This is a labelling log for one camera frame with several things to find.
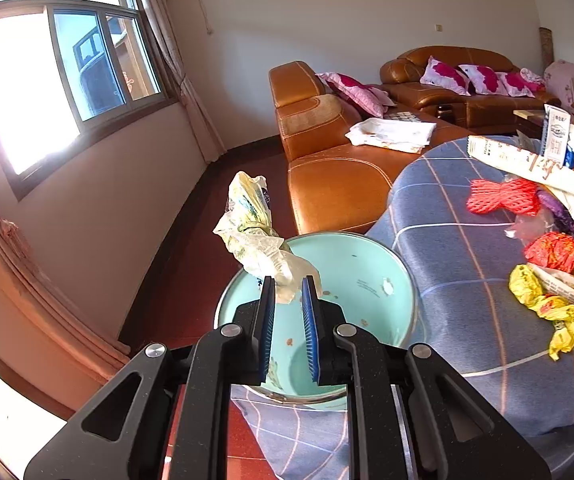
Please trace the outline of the white printed plastic bag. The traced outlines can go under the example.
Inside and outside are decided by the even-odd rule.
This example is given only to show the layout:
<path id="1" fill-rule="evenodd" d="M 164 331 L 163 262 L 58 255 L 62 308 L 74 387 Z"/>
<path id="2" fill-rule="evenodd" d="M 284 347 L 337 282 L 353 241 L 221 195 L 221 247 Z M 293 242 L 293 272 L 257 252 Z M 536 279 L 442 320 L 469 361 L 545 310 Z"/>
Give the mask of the white printed plastic bag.
<path id="1" fill-rule="evenodd" d="M 235 174 L 224 214 L 213 232 L 248 274 L 273 278 L 279 304 L 292 302 L 308 275 L 314 280 L 316 293 L 323 292 L 316 267 L 296 256 L 285 238 L 274 230 L 265 177 L 250 177 L 245 171 Z"/>

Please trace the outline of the tall white milk carton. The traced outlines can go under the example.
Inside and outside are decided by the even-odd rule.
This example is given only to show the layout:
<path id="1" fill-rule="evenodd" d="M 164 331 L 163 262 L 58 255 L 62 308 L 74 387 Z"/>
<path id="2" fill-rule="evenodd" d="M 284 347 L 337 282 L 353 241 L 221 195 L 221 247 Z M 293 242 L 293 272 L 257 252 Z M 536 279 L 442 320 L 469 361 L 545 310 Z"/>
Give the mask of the tall white milk carton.
<path id="1" fill-rule="evenodd" d="M 567 154 L 571 114 L 560 107 L 544 105 L 540 155 L 562 166 Z"/>

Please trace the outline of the white red plastic bag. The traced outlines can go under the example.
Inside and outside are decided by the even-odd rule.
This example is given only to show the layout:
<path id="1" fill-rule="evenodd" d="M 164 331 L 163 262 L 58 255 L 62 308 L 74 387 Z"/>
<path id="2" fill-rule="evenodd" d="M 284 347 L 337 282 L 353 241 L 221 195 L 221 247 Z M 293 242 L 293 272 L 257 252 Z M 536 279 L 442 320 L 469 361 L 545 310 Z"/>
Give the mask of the white red plastic bag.
<path id="1" fill-rule="evenodd" d="M 517 214 L 514 223 L 505 229 L 505 235 L 511 240 L 519 240 L 523 246 L 526 246 L 543 234 L 552 231 L 554 227 L 552 213 L 542 208 L 535 216 Z"/>

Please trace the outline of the wooden coffee table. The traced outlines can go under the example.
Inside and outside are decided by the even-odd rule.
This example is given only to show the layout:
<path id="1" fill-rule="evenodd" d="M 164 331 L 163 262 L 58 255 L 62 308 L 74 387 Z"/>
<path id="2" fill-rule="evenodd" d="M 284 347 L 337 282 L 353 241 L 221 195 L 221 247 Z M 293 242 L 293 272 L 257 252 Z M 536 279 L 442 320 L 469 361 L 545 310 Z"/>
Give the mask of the wooden coffee table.
<path id="1" fill-rule="evenodd" d="M 526 136 L 539 139 L 542 136 L 544 112 L 542 110 L 514 110 L 516 127 Z"/>

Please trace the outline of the pink folded blanket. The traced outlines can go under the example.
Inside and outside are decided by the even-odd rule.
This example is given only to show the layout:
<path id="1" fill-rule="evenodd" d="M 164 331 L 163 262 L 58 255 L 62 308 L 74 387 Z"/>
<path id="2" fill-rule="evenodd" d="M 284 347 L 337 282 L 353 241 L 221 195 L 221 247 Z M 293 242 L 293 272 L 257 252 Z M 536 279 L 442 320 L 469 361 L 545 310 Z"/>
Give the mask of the pink folded blanket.
<path id="1" fill-rule="evenodd" d="M 532 70 L 526 67 L 522 67 L 519 74 L 532 93 L 544 92 L 546 90 L 545 80 L 539 74 L 532 72 Z"/>

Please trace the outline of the pink floral pillow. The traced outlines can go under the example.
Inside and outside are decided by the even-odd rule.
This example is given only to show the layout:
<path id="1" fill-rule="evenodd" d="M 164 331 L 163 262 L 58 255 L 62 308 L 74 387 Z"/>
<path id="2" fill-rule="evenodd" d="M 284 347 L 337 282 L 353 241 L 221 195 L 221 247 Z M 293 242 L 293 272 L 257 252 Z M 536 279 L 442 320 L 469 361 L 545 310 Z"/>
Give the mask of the pink floral pillow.
<path id="1" fill-rule="evenodd" d="M 480 96 L 507 96 L 508 92 L 493 68 L 480 64 L 460 64 L 460 70 L 473 84 L 474 92 Z"/>
<path id="2" fill-rule="evenodd" d="M 520 72 L 497 72 L 498 80 L 503 84 L 508 96 L 512 98 L 534 98 L 538 85 L 527 81 Z"/>
<path id="3" fill-rule="evenodd" d="M 430 56 L 426 69 L 419 79 L 421 84 L 450 90 L 458 96 L 470 96 L 470 80 L 458 68 Z"/>

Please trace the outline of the blue plaid tablecloth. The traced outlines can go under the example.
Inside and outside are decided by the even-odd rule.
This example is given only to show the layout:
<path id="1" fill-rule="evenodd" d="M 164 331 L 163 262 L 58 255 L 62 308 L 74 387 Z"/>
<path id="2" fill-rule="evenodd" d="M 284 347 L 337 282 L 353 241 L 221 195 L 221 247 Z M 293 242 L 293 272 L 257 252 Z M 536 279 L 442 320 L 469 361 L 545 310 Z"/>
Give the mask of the blue plaid tablecloth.
<path id="1" fill-rule="evenodd" d="M 365 237 L 395 252 L 416 286 L 411 341 L 458 370 L 548 463 L 574 479 L 574 350 L 553 360 L 552 324 L 523 307 L 508 278 L 522 257 L 510 214 L 472 214 L 473 179 L 500 171 L 466 154 L 465 140 L 432 148 L 395 180 L 388 209 Z"/>

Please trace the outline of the tall patterned floor vase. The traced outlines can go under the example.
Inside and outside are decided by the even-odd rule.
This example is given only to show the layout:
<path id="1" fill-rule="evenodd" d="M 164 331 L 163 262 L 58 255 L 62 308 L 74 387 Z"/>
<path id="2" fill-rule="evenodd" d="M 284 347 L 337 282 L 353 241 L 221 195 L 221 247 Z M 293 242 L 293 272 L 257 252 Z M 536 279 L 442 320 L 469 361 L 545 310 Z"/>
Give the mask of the tall patterned floor vase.
<path id="1" fill-rule="evenodd" d="M 552 40 L 552 31 L 547 27 L 538 29 L 538 38 L 540 38 L 542 64 L 547 68 L 555 62 L 554 40 Z"/>

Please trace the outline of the pink curtain near left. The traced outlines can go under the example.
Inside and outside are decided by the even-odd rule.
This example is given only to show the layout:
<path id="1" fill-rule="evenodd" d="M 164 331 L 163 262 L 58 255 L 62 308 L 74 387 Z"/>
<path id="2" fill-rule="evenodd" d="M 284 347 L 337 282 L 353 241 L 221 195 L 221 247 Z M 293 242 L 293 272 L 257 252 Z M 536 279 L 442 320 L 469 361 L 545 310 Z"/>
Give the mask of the pink curtain near left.
<path id="1" fill-rule="evenodd" d="M 82 372 L 100 384 L 124 364 L 128 349 L 94 327 L 34 262 L 22 231 L 0 215 L 0 281 L 10 302 Z"/>

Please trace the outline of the white folded cloth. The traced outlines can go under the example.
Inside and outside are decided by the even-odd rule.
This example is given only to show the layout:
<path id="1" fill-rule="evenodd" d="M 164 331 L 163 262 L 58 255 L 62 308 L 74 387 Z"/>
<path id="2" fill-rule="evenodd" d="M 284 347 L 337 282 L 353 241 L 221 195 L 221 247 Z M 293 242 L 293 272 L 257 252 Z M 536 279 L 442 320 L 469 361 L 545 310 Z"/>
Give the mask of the white folded cloth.
<path id="1" fill-rule="evenodd" d="M 430 144 L 435 122 L 409 122 L 369 118 L 345 133 L 354 146 L 372 146 L 409 154 L 419 154 Z"/>

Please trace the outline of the checkered cushion on sofa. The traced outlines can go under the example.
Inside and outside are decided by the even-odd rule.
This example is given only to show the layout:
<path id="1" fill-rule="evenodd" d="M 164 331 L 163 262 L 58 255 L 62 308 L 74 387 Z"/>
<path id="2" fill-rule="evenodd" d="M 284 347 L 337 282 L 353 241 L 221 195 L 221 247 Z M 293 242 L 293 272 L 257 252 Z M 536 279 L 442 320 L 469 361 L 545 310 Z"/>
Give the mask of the checkered cushion on sofa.
<path id="1" fill-rule="evenodd" d="M 408 110 L 402 110 L 401 112 L 389 112 L 383 118 L 388 120 L 396 120 L 397 122 L 421 122 L 416 114 L 409 112 Z"/>

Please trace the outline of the brown leather long sofa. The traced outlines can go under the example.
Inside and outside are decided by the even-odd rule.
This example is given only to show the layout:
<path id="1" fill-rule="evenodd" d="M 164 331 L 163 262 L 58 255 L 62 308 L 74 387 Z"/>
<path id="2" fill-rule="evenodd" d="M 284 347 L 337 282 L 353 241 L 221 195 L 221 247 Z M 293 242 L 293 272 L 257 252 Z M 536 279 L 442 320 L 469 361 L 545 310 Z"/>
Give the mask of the brown leather long sofa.
<path id="1" fill-rule="evenodd" d="M 508 133 L 515 126 L 515 110 L 541 112 L 546 104 L 560 104 L 560 99 L 545 90 L 538 90 L 532 96 L 499 96 L 482 94 L 470 86 L 468 93 L 461 96 L 451 89 L 426 84 L 421 77 L 432 60 L 444 62 L 454 70 L 463 65 L 482 65 L 495 73 L 520 73 L 518 66 L 497 52 L 426 46 L 408 50 L 383 64 L 379 71 L 383 88 L 394 101 L 479 133 Z"/>

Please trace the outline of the pink pillow on chaise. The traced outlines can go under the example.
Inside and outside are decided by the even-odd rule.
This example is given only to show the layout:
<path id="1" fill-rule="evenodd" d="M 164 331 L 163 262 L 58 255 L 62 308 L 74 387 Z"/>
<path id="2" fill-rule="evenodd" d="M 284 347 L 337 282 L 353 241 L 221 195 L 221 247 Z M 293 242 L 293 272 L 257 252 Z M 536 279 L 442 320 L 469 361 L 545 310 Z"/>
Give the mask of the pink pillow on chaise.
<path id="1" fill-rule="evenodd" d="M 383 118 L 390 108 L 397 106 L 387 91 L 373 84 L 362 84 L 351 76 L 334 72 L 318 73 L 317 76 L 338 96 L 358 107 L 369 117 Z"/>

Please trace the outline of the beige curtain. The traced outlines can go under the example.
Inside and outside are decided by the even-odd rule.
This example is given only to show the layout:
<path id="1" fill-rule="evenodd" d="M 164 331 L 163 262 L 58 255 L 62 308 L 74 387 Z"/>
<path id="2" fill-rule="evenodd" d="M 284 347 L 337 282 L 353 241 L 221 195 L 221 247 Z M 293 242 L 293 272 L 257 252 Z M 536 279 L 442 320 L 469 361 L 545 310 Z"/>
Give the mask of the beige curtain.
<path id="1" fill-rule="evenodd" d="M 206 164 L 215 162 L 225 153 L 225 147 L 206 106 L 203 105 L 185 70 L 167 0 L 141 1 L 162 58 L 173 77 L 201 156 Z"/>

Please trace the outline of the window with brown frame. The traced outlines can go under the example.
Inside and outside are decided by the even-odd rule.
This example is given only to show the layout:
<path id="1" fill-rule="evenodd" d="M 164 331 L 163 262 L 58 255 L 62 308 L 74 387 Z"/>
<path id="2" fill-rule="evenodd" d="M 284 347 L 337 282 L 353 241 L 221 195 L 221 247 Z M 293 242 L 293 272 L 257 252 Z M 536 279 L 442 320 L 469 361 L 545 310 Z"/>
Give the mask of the window with brown frame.
<path id="1" fill-rule="evenodd" d="M 173 100 L 143 0 L 0 0 L 0 161 L 18 200 Z"/>

